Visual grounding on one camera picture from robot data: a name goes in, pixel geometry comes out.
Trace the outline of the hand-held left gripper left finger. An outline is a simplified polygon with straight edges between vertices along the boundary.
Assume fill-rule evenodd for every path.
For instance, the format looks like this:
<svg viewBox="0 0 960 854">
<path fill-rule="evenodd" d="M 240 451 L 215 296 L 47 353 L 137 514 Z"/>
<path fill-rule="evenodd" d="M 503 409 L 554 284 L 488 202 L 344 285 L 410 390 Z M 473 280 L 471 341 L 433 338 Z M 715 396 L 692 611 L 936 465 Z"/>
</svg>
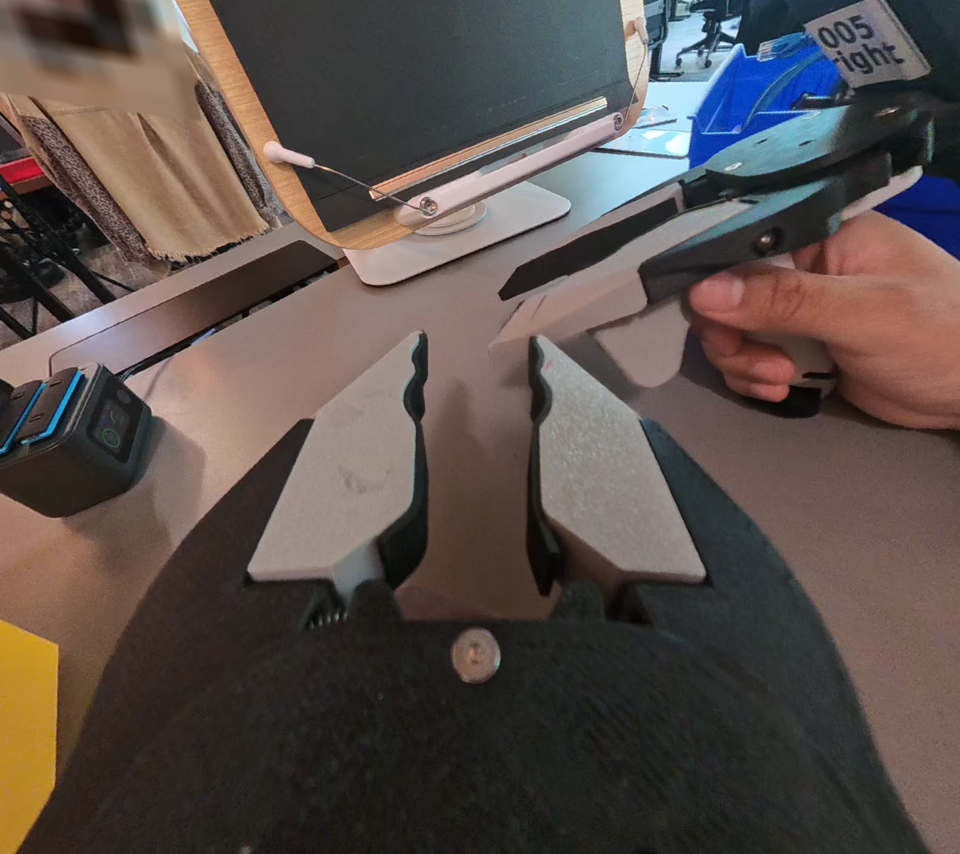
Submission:
<svg viewBox="0 0 960 854">
<path fill-rule="evenodd" d="M 412 332 L 321 407 L 247 564 L 256 583 L 392 588 L 428 541 L 428 339 Z"/>
</svg>

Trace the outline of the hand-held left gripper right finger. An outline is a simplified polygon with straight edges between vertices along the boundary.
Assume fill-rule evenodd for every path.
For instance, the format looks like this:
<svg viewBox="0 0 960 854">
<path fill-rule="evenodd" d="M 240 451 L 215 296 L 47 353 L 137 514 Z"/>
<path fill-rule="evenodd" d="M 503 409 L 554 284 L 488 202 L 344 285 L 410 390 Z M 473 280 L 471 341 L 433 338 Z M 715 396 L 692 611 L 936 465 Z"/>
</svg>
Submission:
<svg viewBox="0 0 960 854">
<path fill-rule="evenodd" d="M 580 581 L 701 585 L 707 570 L 642 418 L 544 336 L 529 339 L 526 550 L 547 597 Z"/>
</svg>

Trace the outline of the beige hanging cloth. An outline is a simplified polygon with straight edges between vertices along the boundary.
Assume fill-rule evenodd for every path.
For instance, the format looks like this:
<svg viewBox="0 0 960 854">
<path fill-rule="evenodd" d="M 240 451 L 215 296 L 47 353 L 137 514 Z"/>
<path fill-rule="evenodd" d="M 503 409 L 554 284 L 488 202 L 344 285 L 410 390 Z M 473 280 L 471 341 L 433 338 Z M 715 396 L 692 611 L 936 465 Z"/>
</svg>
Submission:
<svg viewBox="0 0 960 854">
<path fill-rule="evenodd" d="M 282 225 L 284 208 L 203 61 L 189 119 L 2 93 L 44 175 L 129 262 L 184 263 Z"/>
</svg>

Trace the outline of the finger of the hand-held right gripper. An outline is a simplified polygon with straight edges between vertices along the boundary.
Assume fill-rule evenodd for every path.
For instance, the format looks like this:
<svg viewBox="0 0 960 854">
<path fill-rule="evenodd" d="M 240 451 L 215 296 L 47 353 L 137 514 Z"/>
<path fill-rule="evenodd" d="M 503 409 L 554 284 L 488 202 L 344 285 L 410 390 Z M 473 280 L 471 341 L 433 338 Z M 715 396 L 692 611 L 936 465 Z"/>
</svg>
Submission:
<svg viewBox="0 0 960 854">
<path fill-rule="evenodd" d="M 592 267 L 690 210 L 750 194 L 750 188 L 716 189 L 703 177 L 671 178 L 597 218 L 564 243 L 520 264 L 499 289 L 499 299 L 526 296 Z"/>
<path fill-rule="evenodd" d="M 783 231 L 767 202 L 695 208 L 628 242 L 605 260 L 519 298 L 491 341 L 494 355 L 534 336 L 555 344 L 588 333 L 635 385 L 678 371 L 694 313 L 687 290 L 733 267 L 775 255 Z"/>
</svg>

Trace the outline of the yellow plastic bin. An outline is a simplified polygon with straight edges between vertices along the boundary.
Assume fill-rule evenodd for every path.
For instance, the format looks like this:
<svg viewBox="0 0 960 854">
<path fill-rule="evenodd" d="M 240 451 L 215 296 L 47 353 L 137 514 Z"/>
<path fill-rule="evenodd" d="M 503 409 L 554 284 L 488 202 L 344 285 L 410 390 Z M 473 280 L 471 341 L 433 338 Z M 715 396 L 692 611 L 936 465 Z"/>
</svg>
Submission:
<svg viewBox="0 0 960 854">
<path fill-rule="evenodd" d="M 56 782 L 59 650 L 1 622 L 1 851 L 15 853 Z"/>
</svg>

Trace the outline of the black device case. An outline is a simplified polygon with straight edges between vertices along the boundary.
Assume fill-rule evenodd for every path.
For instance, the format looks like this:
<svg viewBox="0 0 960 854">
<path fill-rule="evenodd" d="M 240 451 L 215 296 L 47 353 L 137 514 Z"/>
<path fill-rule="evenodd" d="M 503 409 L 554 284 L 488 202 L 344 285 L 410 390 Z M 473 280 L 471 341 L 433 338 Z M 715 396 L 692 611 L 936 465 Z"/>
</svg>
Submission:
<svg viewBox="0 0 960 854">
<path fill-rule="evenodd" d="M 101 364 L 44 380 L 1 381 L 1 493 L 62 518 L 128 491 L 138 479 L 152 410 Z"/>
</svg>

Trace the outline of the blue plastic bin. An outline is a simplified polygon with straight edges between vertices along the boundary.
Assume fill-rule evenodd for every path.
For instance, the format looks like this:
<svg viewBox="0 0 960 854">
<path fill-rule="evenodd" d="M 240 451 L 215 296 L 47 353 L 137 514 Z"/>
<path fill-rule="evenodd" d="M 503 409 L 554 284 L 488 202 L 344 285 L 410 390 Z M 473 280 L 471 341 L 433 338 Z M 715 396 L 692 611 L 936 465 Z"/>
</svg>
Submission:
<svg viewBox="0 0 960 854">
<path fill-rule="evenodd" d="M 691 116 L 690 168 L 732 144 L 787 119 L 804 96 L 831 98 L 844 88 L 822 51 L 804 35 L 777 54 L 749 55 L 737 45 L 710 80 Z M 916 184 L 876 210 L 959 256 L 959 188 L 951 179 L 925 174 Z"/>
</svg>

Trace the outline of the person's right hand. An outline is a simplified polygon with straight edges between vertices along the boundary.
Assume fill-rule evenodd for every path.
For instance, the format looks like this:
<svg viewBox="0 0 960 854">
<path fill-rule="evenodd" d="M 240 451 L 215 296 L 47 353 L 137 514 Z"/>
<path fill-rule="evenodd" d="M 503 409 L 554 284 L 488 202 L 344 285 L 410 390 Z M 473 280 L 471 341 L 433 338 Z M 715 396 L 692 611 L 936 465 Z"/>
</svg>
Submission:
<svg viewBox="0 0 960 854">
<path fill-rule="evenodd" d="M 959 429 L 959 264 L 884 214 L 851 218 L 798 250 L 708 277 L 687 299 L 702 349 L 741 395 L 783 402 L 796 364 L 757 334 L 820 342 L 841 396 L 909 429 Z"/>
</svg>

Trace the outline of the black computer monitor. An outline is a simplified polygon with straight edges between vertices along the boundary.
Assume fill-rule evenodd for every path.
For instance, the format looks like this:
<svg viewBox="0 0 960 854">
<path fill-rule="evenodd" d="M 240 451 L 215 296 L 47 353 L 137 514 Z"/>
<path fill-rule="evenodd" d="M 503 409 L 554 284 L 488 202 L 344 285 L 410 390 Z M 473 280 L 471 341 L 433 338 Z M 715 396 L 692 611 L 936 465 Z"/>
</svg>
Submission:
<svg viewBox="0 0 960 854">
<path fill-rule="evenodd" d="M 323 234 L 375 212 L 368 184 L 604 97 L 644 101 L 644 0 L 174 0 L 287 212 Z"/>
</svg>

